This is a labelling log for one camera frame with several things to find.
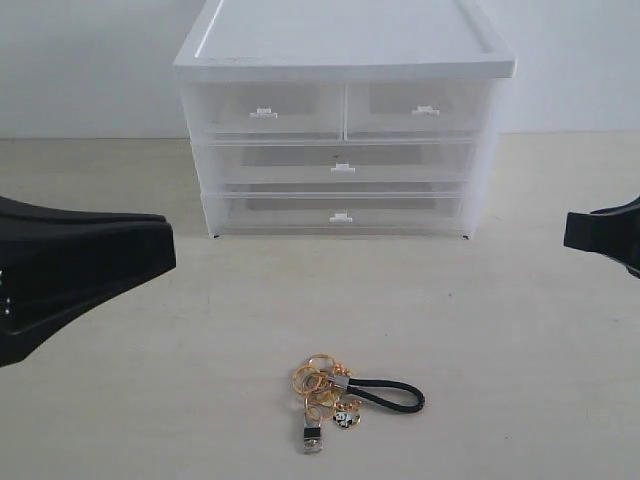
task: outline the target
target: drawer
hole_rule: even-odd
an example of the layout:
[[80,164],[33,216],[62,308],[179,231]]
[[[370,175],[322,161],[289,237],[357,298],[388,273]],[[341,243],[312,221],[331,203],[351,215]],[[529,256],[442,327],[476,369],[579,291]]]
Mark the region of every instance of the drawer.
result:
[[347,86],[348,139],[471,137],[482,128],[485,80]]
[[464,181],[473,143],[340,146],[192,145],[200,185]]
[[212,236],[327,230],[448,230],[455,228],[459,198],[229,198],[203,196]]
[[340,84],[202,83],[183,86],[192,138],[251,142],[342,138]]

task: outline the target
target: black cord strap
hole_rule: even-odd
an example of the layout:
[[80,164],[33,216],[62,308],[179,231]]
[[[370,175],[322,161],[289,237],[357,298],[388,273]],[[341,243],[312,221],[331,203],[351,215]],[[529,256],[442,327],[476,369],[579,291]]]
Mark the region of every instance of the black cord strap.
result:
[[[361,390],[358,387],[381,387],[381,388],[395,388],[397,390],[404,390],[405,392],[409,392],[416,398],[416,403],[414,405],[400,405],[398,403],[390,402],[389,400],[385,400],[384,398],[378,397],[372,393],[369,393],[365,390]],[[426,403],[426,399],[424,398],[424,394],[418,390],[413,385],[408,385],[402,382],[394,382],[392,380],[361,380],[358,378],[349,378],[349,383],[347,385],[347,392],[352,395],[357,395],[358,397],[362,397],[370,402],[377,403],[383,407],[389,408],[395,412],[399,413],[416,413],[424,408],[424,404]]]

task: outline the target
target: drawer handle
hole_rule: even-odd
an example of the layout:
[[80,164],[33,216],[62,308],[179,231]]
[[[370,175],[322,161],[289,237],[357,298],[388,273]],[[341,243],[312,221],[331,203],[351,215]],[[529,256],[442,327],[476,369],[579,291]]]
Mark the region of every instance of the drawer handle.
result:
[[335,167],[331,167],[331,171],[334,173],[356,173],[355,167],[350,167],[348,163],[336,163]]
[[255,112],[249,114],[251,118],[278,118],[277,112],[272,112],[271,108],[257,108]]
[[353,217],[347,212],[336,212],[333,217],[329,218],[330,223],[353,223]]
[[421,117],[424,115],[429,115],[430,117],[439,117],[440,110],[433,108],[431,105],[418,105],[418,108],[413,110],[411,114],[414,117]]

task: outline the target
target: small pendant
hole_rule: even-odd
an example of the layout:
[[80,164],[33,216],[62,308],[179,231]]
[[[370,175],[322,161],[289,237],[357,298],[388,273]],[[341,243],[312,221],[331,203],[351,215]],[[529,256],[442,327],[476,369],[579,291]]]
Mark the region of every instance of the small pendant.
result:
[[360,414],[357,410],[355,411],[344,411],[338,410],[333,414],[333,421],[340,428],[347,429],[351,427],[355,427],[358,423],[360,423]]

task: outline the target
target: plastic drawer organizer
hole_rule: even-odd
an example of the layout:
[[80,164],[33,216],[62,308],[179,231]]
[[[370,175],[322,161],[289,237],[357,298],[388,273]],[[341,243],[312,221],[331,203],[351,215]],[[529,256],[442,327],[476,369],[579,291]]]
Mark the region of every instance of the plastic drawer organizer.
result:
[[515,64],[470,0],[209,0],[175,72],[210,235],[473,235]]

